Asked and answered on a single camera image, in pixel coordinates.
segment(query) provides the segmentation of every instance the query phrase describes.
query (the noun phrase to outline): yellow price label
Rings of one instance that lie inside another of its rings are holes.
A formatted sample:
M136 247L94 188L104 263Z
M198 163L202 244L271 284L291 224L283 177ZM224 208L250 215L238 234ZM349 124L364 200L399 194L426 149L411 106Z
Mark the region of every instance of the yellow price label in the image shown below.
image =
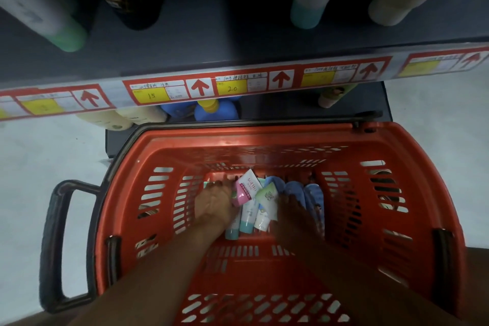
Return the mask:
M165 88L134 89L132 94L139 103L167 102L170 100Z
M319 86L331 84L336 71L326 71L321 73L304 74L301 86Z
M0 119L8 119L11 118L9 113L5 111L3 108L0 108Z
M229 94L241 94L248 92L248 80L229 80L228 82L217 82L217 92L220 96Z
M59 106L54 99L28 100L21 103L34 115L51 115L64 112L63 107Z
M399 73L398 76L420 76L429 75L437 68L440 61L427 61L427 62L412 62L408 63L406 67Z

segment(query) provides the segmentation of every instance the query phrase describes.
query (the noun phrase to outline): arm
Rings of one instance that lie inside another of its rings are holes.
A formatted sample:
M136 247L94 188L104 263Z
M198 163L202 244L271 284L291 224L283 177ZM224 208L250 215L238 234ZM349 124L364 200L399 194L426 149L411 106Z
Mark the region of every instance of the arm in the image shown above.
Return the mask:
M281 197L278 223L273 224L278 243L295 253L341 302L345 302L356 324L463 324L415 292L325 243L317 234L312 218L293 196L290 201L286 196Z
M98 298L71 326L166 325L174 321L202 257L232 219L230 183L209 183L195 200L195 223Z

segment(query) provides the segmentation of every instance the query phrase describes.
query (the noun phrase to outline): person's left hand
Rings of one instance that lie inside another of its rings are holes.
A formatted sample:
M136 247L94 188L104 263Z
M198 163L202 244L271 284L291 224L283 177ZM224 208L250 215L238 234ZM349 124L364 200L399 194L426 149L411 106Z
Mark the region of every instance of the person's left hand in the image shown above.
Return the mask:
M231 186L232 182L227 179L207 183L195 198L195 219L213 221L213 224L222 225L222 230L225 230L239 210L231 203Z

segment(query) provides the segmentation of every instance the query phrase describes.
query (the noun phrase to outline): beige bottle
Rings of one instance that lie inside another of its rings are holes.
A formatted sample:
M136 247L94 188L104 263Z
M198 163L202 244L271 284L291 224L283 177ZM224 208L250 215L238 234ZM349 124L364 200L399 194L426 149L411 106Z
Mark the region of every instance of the beige bottle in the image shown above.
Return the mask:
M168 118L160 106L118 108L116 112L134 124L164 123Z
M131 121L120 116L115 110L86 112L76 116L108 130L126 130L132 126Z

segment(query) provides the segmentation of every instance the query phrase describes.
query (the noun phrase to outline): bottom shelf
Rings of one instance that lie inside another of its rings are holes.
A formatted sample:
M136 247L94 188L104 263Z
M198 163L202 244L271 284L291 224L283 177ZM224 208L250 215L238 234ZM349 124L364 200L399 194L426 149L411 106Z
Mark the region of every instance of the bottom shelf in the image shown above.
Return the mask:
M323 89L298 90L293 92L257 94L243 96L239 100L238 111L242 120L306 119L330 116L352 116L365 111L382 111L378 121L392 121L391 110L383 82L358 85L331 108L321 108L317 104ZM191 116L185 119L169 119L169 123L193 124ZM105 150L109 158L117 155L126 139L137 128L124 131L107 130Z

